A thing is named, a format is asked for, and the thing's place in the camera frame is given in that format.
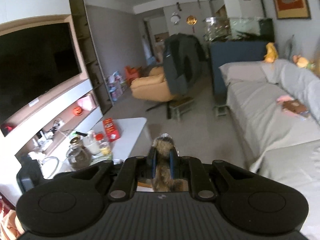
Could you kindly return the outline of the brown furry plush keychain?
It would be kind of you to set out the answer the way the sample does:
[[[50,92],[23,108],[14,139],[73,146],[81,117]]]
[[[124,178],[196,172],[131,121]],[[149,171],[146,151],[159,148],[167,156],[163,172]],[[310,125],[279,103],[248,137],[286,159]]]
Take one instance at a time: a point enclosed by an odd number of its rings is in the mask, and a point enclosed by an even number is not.
[[[175,149],[174,141],[168,133],[163,133],[153,141],[156,154],[155,176],[151,180],[154,192],[183,192],[188,190],[188,182],[174,179],[170,169],[170,151]]]

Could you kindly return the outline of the red lid spice jar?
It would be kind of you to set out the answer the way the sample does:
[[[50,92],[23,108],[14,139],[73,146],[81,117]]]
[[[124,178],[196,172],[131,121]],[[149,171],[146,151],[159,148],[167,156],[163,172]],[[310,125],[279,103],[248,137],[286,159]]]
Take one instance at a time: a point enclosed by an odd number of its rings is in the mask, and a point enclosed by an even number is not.
[[[97,133],[95,139],[99,144],[99,151],[104,156],[111,156],[111,147],[108,140],[104,137],[103,133]]]

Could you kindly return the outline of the red box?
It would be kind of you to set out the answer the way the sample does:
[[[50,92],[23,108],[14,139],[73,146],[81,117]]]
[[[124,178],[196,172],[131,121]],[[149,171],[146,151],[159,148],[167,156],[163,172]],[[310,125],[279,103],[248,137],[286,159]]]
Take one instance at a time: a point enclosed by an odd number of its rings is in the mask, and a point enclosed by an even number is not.
[[[114,142],[120,138],[120,131],[112,118],[104,119],[102,124],[109,142]]]

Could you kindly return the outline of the white cup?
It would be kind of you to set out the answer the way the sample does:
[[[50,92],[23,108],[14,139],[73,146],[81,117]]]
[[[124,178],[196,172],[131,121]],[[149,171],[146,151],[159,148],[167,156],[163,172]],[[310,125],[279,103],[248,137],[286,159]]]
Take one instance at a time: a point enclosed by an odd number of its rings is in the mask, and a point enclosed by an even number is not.
[[[95,139],[95,132],[93,130],[88,131],[87,135],[83,137],[82,143],[89,154],[97,155],[100,153],[99,143]]]

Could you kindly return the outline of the glass jar dark contents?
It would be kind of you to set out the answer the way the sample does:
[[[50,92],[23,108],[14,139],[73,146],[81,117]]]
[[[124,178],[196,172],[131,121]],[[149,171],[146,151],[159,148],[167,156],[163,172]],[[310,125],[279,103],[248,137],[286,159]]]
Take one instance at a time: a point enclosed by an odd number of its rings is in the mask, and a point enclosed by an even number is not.
[[[71,168],[76,171],[90,165],[91,156],[85,151],[82,140],[78,135],[70,140],[66,159]]]

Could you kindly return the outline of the wooden stool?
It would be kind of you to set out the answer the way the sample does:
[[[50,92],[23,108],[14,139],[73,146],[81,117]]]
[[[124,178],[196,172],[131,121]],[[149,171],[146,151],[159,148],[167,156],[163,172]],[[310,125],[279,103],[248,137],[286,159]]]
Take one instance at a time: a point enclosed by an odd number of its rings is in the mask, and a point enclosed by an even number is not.
[[[191,111],[194,107],[194,99],[192,97],[184,97],[169,103],[169,109],[172,116],[178,122],[181,121],[182,115]]]

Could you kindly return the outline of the large glass jar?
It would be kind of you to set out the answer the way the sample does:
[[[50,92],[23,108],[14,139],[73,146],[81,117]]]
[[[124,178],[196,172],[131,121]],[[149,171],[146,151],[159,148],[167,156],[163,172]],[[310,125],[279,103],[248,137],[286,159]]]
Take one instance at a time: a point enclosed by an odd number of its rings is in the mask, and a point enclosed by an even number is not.
[[[49,179],[57,170],[59,159],[57,157],[46,157],[40,161],[40,168],[44,179]]]

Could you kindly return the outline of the grey covered sofa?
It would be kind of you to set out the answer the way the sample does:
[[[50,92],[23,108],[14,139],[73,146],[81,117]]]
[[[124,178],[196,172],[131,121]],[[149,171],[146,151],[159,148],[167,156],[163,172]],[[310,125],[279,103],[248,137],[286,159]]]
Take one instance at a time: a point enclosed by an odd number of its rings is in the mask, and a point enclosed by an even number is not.
[[[302,193],[309,214],[301,232],[319,239],[319,78],[284,59],[220,71],[249,170]]]

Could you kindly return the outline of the dark hanging coat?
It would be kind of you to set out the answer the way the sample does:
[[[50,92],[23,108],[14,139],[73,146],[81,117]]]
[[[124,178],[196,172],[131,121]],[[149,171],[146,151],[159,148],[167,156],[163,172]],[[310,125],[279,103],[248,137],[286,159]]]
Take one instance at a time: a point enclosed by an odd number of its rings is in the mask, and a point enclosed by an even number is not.
[[[174,34],[164,42],[163,68],[172,95],[184,95],[202,74],[206,55],[194,35]]]

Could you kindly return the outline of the yellow plush toy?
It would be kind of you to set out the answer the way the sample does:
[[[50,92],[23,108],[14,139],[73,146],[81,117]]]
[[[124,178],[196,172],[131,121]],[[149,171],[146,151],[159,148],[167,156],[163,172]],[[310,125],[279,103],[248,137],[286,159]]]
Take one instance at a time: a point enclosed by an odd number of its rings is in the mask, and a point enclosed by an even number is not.
[[[266,45],[266,55],[264,56],[264,61],[267,63],[274,63],[274,61],[276,61],[277,58],[278,58],[277,49],[274,46],[274,43],[269,42]]]

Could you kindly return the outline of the television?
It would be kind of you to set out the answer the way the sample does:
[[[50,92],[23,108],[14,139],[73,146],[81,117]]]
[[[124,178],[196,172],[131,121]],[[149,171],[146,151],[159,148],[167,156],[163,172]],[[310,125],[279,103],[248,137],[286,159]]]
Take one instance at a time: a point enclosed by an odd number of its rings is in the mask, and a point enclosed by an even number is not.
[[[1,36],[1,124],[21,108],[81,73],[68,23]]]

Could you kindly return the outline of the fish tank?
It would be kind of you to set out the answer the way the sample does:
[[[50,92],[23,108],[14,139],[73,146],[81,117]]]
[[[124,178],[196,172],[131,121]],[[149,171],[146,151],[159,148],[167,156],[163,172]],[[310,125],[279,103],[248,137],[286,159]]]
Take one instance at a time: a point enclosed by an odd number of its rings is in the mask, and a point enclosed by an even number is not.
[[[203,10],[204,40],[274,42],[274,28],[263,0],[197,0]]]

